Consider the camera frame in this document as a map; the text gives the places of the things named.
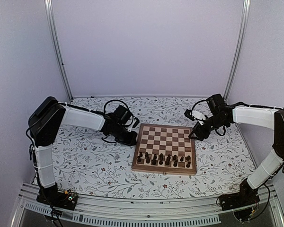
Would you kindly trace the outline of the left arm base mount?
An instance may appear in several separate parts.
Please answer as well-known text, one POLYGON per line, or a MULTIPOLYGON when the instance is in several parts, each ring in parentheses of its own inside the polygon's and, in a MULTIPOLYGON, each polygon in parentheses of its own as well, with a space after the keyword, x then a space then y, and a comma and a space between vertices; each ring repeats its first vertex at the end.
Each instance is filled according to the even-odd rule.
POLYGON ((58 191, 57 184, 49 188, 40 187, 36 201, 39 203, 52 205, 53 207, 67 210, 75 210, 78 194, 72 190, 58 191))

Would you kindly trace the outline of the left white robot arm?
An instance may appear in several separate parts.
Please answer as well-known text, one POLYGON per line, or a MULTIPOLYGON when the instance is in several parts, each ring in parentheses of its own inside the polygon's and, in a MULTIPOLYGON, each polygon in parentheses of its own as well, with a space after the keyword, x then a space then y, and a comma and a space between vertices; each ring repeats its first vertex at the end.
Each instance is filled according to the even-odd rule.
POLYGON ((134 146, 137 133, 133 130, 139 119, 128 105, 121 104, 112 112, 107 108, 91 110, 85 107, 59 102, 55 97, 47 97, 28 119, 26 136, 31 141, 29 152, 34 163, 42 197, 50 204, 57 205, 61 195, 52 187, 56 186, 53 173, 53 144, 63 126, 86 128, 112 136, 116 143, 134 146))

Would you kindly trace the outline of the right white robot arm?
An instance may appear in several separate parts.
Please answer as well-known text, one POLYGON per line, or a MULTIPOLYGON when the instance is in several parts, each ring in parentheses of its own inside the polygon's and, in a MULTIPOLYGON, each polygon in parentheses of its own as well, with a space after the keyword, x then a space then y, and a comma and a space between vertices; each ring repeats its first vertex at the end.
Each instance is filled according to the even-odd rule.
POLYGON ((189 138, 205 140, 212 131, 223 131, 235 124, 249 148, 257 148, 256 170, 244 181, 253 190, 284 171, 284 107, 227 104, 221 94, 196 102, 185 111, 185 117, 196 121, 189 138))

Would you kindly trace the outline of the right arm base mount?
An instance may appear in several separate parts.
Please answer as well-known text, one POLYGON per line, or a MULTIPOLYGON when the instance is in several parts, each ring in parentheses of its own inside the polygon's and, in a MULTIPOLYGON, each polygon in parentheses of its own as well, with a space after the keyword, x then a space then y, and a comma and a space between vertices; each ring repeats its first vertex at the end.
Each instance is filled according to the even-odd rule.
MULTIPOLYGON (((218 197, 216 202, 217 205, 222 208, 222 211, 242 208, 252 204, 255 204, 257 207, 257 204, 260 201, 257 192, 258 188, 252 189, 249 184, 244 181, 240 184, 239 192, 222 194, 218 197)), ((255 208, 249 207, 235 211, 234 216, 238 221, 246 222, 251 220, 255 211, 255 208)))

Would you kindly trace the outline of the wooden chess board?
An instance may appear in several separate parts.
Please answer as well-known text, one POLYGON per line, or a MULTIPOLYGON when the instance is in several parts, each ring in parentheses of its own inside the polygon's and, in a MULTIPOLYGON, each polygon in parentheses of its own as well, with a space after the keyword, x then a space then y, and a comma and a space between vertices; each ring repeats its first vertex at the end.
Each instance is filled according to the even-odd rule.
POLYGON ((197 173, 195 141, 188 136, 192 128, 183 126, 142 124, 138 134, 137 145, 132 162, 132 170, 146 173, 168 175, 195 175, 197 173), (141 162, 137 162, 139 153, 141 162), (146 163, 145 153, 148 152, 150 163, 146 163), (160 154, 163 154, 163 164, 159 165, 160 154), (157 154, 156 165, 152 165, 153 155, 157 154), (168 155, 171 155, 169 166, 165 166, 168 155), (177 167, 174 167, 173 156, 177 155, 177 167))

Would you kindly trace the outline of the brown chess piece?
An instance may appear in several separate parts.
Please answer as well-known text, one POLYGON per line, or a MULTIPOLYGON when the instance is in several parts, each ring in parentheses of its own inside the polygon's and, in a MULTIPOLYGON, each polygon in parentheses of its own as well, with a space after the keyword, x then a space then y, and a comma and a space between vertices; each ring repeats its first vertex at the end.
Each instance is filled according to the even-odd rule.
POLYGON ((177 165, 178 165, 178 161, 175 160, 173 166, 174 166, 174 167, 177 167, 177 165))

